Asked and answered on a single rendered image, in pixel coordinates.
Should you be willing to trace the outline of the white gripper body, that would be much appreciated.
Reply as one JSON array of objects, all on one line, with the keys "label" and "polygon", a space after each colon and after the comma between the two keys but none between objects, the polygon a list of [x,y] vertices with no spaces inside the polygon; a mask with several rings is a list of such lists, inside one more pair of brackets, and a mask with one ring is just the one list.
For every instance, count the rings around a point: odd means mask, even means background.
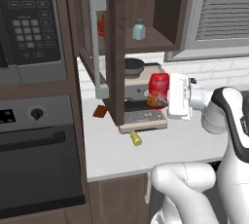
[{"label": "white gripper body", "polygon": [[171,119],[190,120],[192,118],[190,97],[189,78],[179,73],[170,73],[167,92],[168,117]]}]

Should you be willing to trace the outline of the red condiment bottle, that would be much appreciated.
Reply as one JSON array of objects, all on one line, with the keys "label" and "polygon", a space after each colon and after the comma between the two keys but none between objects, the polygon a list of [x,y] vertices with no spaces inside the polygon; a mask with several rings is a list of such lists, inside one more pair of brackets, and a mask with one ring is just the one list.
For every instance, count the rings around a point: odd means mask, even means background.
[{"label": "red condiment bottle", "polygon": [[162,109],[164,105],[160,103],[160,99],[167,100],[169,75],[167,73],[154,73],[150,78],[148,89],[147,105],[154,109]]}]

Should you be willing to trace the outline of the yellow shaker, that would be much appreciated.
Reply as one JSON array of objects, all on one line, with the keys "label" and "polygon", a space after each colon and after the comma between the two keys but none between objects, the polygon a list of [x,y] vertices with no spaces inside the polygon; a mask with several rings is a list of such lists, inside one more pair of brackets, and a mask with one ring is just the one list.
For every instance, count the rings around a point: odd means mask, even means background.
[{"label": "yellow shaker", "polygon": [[132,132],[130,133],[130,137],[131,137],[132,142],[133,142],[133,144],[134,144],[135,146],[139,146],[139,145],[142,144],[142,139],[141,139],[141,137],[137,134],[136,131],[132,131]]}]

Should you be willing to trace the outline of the dark wood cabinet door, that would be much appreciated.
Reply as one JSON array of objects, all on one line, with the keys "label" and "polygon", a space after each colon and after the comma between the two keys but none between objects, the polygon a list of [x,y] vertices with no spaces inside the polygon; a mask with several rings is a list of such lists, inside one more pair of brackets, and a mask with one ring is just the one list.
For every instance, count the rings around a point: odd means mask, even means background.
[{"label": "dark wood cabinet door", "polygon": [[[85,65],[92,81],[93,60],[90,33],[89,0],[68,0],[72,27],[73,51]],[[106,78],[100,82],[109,87],[109,97],[103,102],[117,126],[125,116],[125,0],[106,0],[105,65]]]}]

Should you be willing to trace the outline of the pale blue shaker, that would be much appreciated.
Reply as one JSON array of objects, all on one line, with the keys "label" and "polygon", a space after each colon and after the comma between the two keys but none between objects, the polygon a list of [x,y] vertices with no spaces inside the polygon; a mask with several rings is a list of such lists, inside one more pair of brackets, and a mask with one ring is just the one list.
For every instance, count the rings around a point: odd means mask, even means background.
[{"label": "pale blue shaker", "polygon": [[146,37],[146,27],[143,19],[136,19],[132,29],[132,38],[134,40],[143,40]]}]

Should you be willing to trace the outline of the red bottle in cabinet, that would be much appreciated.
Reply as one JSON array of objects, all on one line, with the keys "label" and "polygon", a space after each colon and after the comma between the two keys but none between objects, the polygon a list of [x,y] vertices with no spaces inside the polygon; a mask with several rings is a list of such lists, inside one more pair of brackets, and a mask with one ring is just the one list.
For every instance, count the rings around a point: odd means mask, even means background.
[{"label": "red bottle in cabinet", "polygon": [[97,20],[97,31],[98,35],[105,37],[105,18],[104,14],[102,14],[101,19]]}]

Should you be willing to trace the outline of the brown base cabinet door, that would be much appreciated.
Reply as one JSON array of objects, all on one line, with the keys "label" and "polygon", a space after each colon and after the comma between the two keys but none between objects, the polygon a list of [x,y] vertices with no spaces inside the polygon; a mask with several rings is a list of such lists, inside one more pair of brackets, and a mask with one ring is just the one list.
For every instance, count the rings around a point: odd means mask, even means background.
[{"label": "brown base cabinet door", "polygon": [[148,224],[147,175],[138,174],[89,183],[93,224]]}]

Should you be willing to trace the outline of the grey coffee machine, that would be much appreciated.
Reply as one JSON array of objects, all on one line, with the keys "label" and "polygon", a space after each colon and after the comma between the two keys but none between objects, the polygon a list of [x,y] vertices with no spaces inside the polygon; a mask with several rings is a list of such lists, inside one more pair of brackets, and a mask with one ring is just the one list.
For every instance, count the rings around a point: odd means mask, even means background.
[{"label": "grey coffee machine", "polygon": [[124,79],[124,123],[119,126],[120,133],[167,128],[164,112],[147,106],[150,77],[163,72],[158,63],[146,63],[138,78]]}]

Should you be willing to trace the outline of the black bowl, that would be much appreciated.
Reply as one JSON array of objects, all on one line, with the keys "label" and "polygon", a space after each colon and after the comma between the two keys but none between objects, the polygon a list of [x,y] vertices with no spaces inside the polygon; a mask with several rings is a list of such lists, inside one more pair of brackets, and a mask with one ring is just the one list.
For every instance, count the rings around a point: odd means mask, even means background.
[{"label": "black bowl", "polygon": [[144,70],[145,63],[143,60],[130,57],[124,60],[125,68],[124,75],[126,78],[136,78],[139,77]]}]

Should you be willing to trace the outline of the brown flat block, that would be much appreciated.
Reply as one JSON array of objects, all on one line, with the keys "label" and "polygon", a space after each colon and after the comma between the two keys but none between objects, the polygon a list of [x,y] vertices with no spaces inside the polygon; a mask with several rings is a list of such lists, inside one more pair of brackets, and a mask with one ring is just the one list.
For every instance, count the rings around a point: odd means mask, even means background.
[{"label": "brown flat block", "polygon": [[93,112],[93,117],[103,118],[107,112],[107,107],[105,105],[98,105]]}]

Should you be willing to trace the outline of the grey window blind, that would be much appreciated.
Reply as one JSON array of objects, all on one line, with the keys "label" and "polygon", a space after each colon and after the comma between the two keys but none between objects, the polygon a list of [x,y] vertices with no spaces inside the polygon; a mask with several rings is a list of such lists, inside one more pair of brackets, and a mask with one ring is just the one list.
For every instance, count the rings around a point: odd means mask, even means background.
[{"label": "grey window blind", "polygon": [[188,0],[182,42],[166,61],[249,56],[249,0]]}]

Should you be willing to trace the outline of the black oven knob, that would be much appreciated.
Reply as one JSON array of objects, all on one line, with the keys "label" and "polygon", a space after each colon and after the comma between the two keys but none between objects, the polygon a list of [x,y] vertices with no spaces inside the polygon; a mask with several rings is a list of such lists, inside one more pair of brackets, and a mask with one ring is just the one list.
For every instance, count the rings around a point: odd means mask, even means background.
[{"label": "black oven knob", "polygon": [[44,111],[41,108],[34,108],[31,110],[30,115],[34,120],[38,121],[43,117]]}]

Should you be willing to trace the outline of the black built-in oven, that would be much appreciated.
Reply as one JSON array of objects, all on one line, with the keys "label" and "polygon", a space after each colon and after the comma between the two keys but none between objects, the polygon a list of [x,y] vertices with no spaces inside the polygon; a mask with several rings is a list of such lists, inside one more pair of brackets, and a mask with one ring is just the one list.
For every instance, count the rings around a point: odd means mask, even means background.
[{"label": "black built-in oven", "polygon": [[[30,113],[41,108],[38,121]],[[65,141],[0,152],[0,219],[80,205],[85,201],[68,95],[0,101],[0,144],[51,137]]]}]

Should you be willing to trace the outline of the black microwave oven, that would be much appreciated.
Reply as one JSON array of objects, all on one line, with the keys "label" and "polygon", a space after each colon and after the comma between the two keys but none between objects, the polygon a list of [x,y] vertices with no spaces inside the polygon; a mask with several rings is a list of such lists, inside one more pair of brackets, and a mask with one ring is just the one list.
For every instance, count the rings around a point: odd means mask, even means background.
[{"label": "black microwave oven", "polygon": [[0,85],[66,79],[56,0],[0,0]]}]

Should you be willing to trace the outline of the dark wood wall cabinet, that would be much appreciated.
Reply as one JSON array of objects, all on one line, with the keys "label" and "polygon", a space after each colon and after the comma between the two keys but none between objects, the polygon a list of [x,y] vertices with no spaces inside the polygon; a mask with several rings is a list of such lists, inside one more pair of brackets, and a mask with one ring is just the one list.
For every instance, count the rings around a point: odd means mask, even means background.
[{"label": "dark wood wall cabinet", "polygon": [[[125,0],[125,49],[128,54],[178,51],[182,42],[188,0]],[[137,19],[146,36],[132,38]]]}]

